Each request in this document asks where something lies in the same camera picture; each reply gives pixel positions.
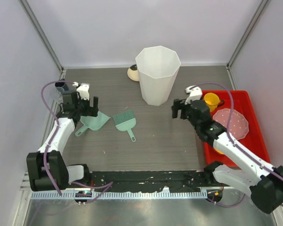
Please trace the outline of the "white plastic trash bin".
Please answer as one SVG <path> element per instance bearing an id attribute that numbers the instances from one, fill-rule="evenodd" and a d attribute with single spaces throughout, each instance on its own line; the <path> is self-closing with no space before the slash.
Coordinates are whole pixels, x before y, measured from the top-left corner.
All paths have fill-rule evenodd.
<path id="1" fill-rule="evenodd" d="M 135 58 L 141 95 L 148 105 L 160 106 L 170 95 L 181 61 L 163 46 L 144 48 Z"/>

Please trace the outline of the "cream round plate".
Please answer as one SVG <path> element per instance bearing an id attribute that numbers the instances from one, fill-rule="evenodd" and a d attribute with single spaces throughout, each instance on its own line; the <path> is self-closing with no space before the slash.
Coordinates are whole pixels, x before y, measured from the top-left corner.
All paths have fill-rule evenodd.
<path id="1" fill-rule="evenodd" d="M 137 70 L 137 64 L 130 66 L 127 70 L 128 77 L 133 81 L 139 81 L 139 75 Z"/>

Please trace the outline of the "green plastic dustpan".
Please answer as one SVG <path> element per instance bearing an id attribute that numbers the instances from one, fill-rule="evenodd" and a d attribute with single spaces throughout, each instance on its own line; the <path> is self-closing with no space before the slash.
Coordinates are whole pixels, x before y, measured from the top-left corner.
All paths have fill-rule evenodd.
<path id="1" fill-rule="evenodd" d="M 90 129 L 93 132 L 99 131 L 108 121 L 110 117 L 98 111 L 98 116 L 81 116 L 80 122 L 83 126 L 75 133 L 77 137 L 81 136 L 85 131 Z"/>

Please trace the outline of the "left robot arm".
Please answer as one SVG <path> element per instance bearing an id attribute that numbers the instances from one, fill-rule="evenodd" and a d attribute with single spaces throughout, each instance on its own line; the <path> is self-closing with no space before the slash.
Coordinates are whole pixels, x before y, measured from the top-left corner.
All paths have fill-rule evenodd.
<path id="1" fill-rule="evenodd" d="M 30 187 L 33 191 L 56 190 L 59 193 L 75 181 L 81 188 L 91 182 L 89 168 L 86 164 L 67 166 L 62 158 L 65 145 L 74 132 L 82 116 L 96 117 L 99 114 L 99 98 L 90 101 L 81 98 L 79 92 L 63 95 L 64 102 L 54 114 L 55 123 L 47 140 L 37 152 L 26 157 Z"/>

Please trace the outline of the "green hand brush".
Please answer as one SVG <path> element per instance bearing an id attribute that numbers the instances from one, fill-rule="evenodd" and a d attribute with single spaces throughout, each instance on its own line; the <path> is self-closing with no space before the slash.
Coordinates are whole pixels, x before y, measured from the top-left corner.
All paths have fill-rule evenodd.
<path id="1" fill-rule="evenodd" d="M 121 132 L 127 132 L 131 141 L 135 142 L 136 138 L 132 131 L 132 129 L 135 127 L 137 120 L 135 118 L 135 115 L 133 113 L 133 110 L 127 110 L 123 113 L 118 113 L 114 116 L 112 116 L 112 119 L 115 123 L 115 127 L 117 130 Z"/>

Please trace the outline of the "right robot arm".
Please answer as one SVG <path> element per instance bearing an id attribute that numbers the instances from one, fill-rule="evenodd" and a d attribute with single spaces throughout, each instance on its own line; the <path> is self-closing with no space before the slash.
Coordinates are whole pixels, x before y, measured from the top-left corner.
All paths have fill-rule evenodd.
<path id="1" fill-rule="evenodd" d="M 283 204 L 283 166 L 276 168 L 243 146 L 223 125 L 212 119 L 203 100 L 175 99 L 172 117 L 188 120 L 201 141 L 221 151 L 241 169 L 237 172 L 215 161 L 205 168 L 203 179 L 207 185 L 229 185 L 250 197 L 266 214 Z"/>

